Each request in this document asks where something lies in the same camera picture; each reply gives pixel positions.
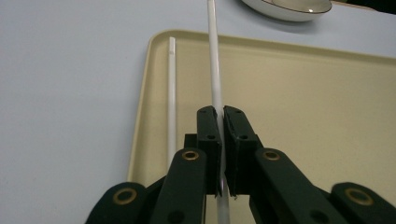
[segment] white straw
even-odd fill
[[[230,206],[228,203],[228,186],[224,174],[225,171],[225,149],[224,149],[224,127],[223,127],[223,104],[221,97],[221,78],[219,72],[219,41],[218,28],[216,25],[215,0],[207,0],[207,12],[209,21],[209,47],[210,47],[210,72],[212,77],[212,105],[218,114],[218,126],[222,141],[220,160],[220,181],[222,196],[218,196],[218,223],[230,223]]]
[[[177,151],[176,122],[176,40],[169,37],[168,58],[168,168]]]

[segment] plastic tray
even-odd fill
[[[166,174],[168,41],[177,40],[177,143],[211,105],[207,34],[166,31],[149,41],[128,180]],[[266,147],[284,151],[311,182],[362,184],[396,204],[396,59],[221,36],[223,102],[242,109]],[[207,197],[206,223],[216,223]],[[248,197],[232,223],[254,223]]]

